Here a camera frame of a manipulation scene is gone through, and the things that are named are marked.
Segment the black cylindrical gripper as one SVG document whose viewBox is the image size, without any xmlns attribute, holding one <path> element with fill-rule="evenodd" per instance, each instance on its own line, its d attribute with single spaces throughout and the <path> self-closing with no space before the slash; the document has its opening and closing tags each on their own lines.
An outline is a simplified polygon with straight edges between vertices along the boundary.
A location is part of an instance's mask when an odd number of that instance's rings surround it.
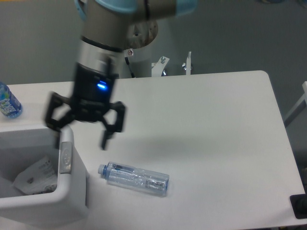
<svg viewBox="0 0 307 230">
<path fill-rule="evenodd" d="M 56 149 L 60 146 L 62 129 L 74 120 L 102 121 L 106 128 L 102 150 L 106 150 L 114 133 L 123 131 L 126 107 L 121 101 L 110 102 L 119 64 L 119 52 L 104 49 L 91 40 L 81 41 L 71 98 L 52 92 L 47 103 L 44 121 L 52 130 Z M 116 112 L 114 124 L 108 124 L 104 119 L 109 110 Z"/>
</svg>

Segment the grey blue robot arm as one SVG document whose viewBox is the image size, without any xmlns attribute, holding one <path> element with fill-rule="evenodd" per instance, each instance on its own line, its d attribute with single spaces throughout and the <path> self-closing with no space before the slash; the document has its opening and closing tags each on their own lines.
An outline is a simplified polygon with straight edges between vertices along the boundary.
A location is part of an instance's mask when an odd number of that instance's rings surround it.
<svg viewBox="0 0 307 230">
<path fill-rule="evenodd" d="M 88 0 L 77 1 L 85 15 L 74 85 L 70 97 L 50 96 L 45 124 L 59 147 L 62 129 L 73 121 L 101 122 L 105 126 L 101 148 L 123 130 L 126 107 L 111 102 L 125 42 L 131 25 L 191 13 L 195 0 Z"/>
</svg>

